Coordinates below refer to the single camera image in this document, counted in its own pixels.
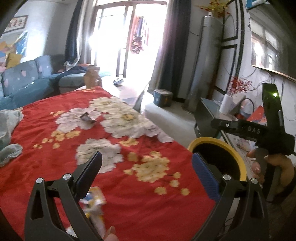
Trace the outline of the person left hand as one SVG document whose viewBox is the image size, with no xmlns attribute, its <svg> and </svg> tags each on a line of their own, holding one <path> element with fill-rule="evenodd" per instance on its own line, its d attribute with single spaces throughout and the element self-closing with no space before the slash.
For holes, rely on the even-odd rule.
<svg viewBox="0 0 296 241">
<path fill-rule="evenodd" d="M 119 241 L 119 238 L 116 236 L 116 230 L 114 226 L 111 226 L 105 233 L 103 237 L 104 241 Z"/>
</svg>

